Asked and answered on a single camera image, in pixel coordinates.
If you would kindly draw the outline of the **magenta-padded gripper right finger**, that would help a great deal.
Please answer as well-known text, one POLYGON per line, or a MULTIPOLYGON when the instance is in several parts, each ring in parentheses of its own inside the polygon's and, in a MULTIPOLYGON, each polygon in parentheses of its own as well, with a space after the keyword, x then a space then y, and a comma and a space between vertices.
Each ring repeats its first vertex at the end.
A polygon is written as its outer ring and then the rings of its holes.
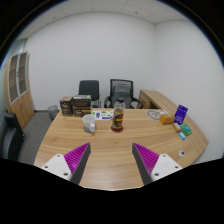
POLYGON ((132 144, 132 153, 144 185, 148 185, 182 169, 167 154, 157 154, 137 143, 132 144))

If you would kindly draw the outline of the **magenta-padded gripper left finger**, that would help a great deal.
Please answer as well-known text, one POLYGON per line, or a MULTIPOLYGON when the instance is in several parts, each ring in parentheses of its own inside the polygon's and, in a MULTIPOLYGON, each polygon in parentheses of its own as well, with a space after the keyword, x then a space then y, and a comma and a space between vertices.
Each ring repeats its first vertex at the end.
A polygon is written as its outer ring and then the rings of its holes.
POLYGON ((56 154, 42 166, 42 169, 65 180, 79 184, 90 153, 90 144, 86 143, 65 155, 56 154))

